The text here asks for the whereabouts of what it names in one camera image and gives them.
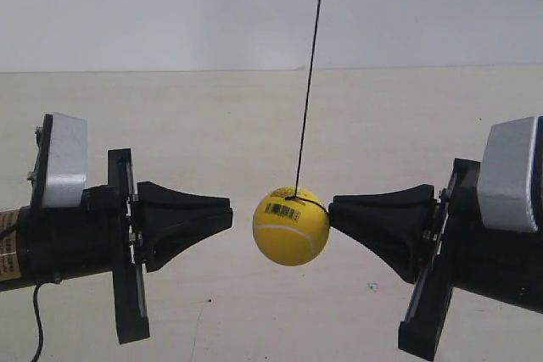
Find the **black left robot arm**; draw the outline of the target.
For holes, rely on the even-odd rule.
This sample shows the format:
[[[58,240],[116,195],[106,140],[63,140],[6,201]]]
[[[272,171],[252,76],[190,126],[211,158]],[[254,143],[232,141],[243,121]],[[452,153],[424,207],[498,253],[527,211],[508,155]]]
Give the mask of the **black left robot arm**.
[[[143,273],[231,228],[232,218],[229,198],[134,182],[131,150],[110,150],[106,184],[85,189],[78,206],[1,213],[1,289],[109,272],[118,341],[140,341],[149,336]]]

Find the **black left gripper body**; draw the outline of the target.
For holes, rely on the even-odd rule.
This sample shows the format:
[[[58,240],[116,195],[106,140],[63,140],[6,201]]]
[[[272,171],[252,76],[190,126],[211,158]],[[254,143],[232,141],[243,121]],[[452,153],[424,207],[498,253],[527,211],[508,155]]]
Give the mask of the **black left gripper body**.
[[[22,208],[15,286],[111,273],[115,329],[119,343],[126,344],[149,337],[143,269],[130,250],[131,150],[110,150],[107,171],[106,184],[85,189],[74,208],[46,208],[36,200]]]

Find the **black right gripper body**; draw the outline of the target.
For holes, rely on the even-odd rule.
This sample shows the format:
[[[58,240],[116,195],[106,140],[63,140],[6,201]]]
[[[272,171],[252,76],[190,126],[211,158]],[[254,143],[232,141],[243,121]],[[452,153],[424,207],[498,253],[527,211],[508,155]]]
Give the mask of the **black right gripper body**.
[[[455,159],[438,208],[439,232],[415,284],[399,350],[433,361],[452,293],[459,288],[536,313],[542,311],[542,233],[484,227],[476,198],[480,163]]]

